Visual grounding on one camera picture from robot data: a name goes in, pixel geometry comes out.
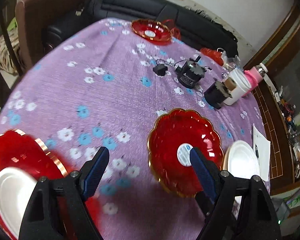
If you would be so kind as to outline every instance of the white sticker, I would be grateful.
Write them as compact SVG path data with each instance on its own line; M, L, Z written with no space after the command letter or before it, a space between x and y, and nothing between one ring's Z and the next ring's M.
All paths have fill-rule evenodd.
M177 158L181 165L186 167L191 166L190 151L192 148L192 145L188 143L183 143L179 146L177 151Z
M150 30L146 30L145 35L150 37L150 38L154 38L155 37L155 32L150 31Z

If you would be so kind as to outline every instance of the screw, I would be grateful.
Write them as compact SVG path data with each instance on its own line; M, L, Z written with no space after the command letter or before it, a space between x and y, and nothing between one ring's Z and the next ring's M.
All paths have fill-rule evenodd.
M261 178L258 175L253 175L253 179L255 181L260 181L261 180Z
M79 175L79 171L72 171L70 173L70 176L73 177L73 178L77 177L78 175Z
M39 178L39 181L40 182L45 182L47 180L47 177L46 176L42 176Z
M225 170L221 171L220 174L221 174L222 177L228 177L229 176L229 172L225 171Z

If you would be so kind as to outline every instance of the table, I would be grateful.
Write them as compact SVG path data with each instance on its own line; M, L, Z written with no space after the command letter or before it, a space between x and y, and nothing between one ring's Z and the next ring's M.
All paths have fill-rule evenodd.
M177 39L155 46L133 33L130 22L101 20L26 74L2 109L0 133L19 128L39 137L74 169L98 146L109 149L94 196L104 239L195 239L204 224L196 201L166 193L149 170L147 136L157 117L177 107L198 111L219 133L224 152L235 140L251 145L253 123L265 135L251 93L220 110L206 103L203 92L224 72L210 58L202 56L200 64L212 70L193 90L178 83L172 67L164 77L152 71L158 58L174 63L197 55Z

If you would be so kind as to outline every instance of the gold rim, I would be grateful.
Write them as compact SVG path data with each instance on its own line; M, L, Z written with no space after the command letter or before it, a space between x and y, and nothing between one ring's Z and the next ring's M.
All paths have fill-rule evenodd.
M147 19L138 19L138 20L133 20L133 21L131 22L131 28L132 28L132 30L133 30L137 35L140 35L140 34L139 34L138 31L136 31L135 28L133 27L133 23L138 22L138 21L146 21L146 20L147 20ZM149 19L149 21L153 21L153 22L158 23L162 28L166 29L166 30L170 33L170 37L169 37L169 38L167 38L167 39L165 39L165 40L160 40L160 41L165 42L165 41L170 41L170 40L171 40L173 34L172 34L172 31L171 31L166 25L162 24L161 22L154 21L154 20L151 20L151 19ZM154 40L154 38L151 38L151 37L146 36L146 35L143 35L143 34L141 34L140 36L143 37L143 38L145 38L145 39L151 40L151 41L159 41L159 40Z
M185 109L182 109L182 108L174 108L174 109L170 110L168 113L162 114L162 115L160 115L160 116L157 118L157 120L156 120L155 123L154 123L154 127L152 128L152 130L150 131L150 133L149 133L149 135L148 135L148 141L147 141L147 148L148 148L148 152L149 152L149 155L148 155L148 164L149 164L149 168L150 168L150 171L151 171L152 175L156 178L156 180L157 180L158 182L160 182L161 186L163 187L163 189L164 189L166 192L168 192L168 193L173 192L173 193L177 194L177 195L180 196L180 197L195 197L196 194L194 194L194 195L185 195L185 194L183 194L183 193L181 193L181 192L179 192L179 191L172 191L172 190L170 190L170 189L164 184L163 180L162 180L161 177L157 174L157 172L154 170L154 168L153 168L153 166L152 166L152 164L151 164L152 152L151 152L150 143L149 143L150 138L151 138L151 135L152 135L152 133L157 129L158 123L160 122L161 118L163 118L164 116L170 115L173 111L176 111L176 110L181 110L181 111L184 111L185 113L186 113L186 112L194 112L194 113L196 113L197 115L199 115L200 118L206 120L206 121L211 125L212 130L215 132L215 134L216 134L216 135L218 136L218 138L219 138L219 142L220 142L219 148L220 148L220 150L221 150L221 152L222 152L222 162L221 162L221 163L223 163L225 155L224 155L223 150L222 150L222 147L221 147L221 138L220 138L220 135L219 135L219 134L215 131L215 129L213 128L213 124L210 122L210 120L207 119L207 118L205 118L205 117L203 117L201 114L199 114L197 111L195 111L195 110L193 110L193 109L185 110Z
M11 131L18 133L21 136L26 134L25 132L23 132L20 129L11 129ZM60 170L62 176L64 176L64 177L67 176L68 172L67 172L66 168L64 167L64 165L62 164L62 162L48 150L48 147L44 144L44 142L40 138L37 138L34 141L40 146L40 148L43 150L45 155L48 156L54 162L54 164Z

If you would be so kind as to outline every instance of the red plate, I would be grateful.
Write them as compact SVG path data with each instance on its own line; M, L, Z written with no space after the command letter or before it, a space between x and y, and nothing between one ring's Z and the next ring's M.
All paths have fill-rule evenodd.
M211 122L194 110L173 109L161 115L148 137L149 166L167 191L193 197L202 190L189 160L198 147L219 169L223 160L221 139Z
M0 171L7 167L16 167L26 171L36 180L41 176L47 176L48 179L59 179L68 174L63 163L48 151L40 139L34 139L19 129L8 130L0 135ZM69 172L73 170L69 165L67 169ZM88 201L86 205L94 222L97 223L97 202ZM11 239L15 240L15 237L9 234L1 216L0 226Z
M143 38L154 42L168 42L172 31L160 22L151 19L139 19L131 23L133 31Z

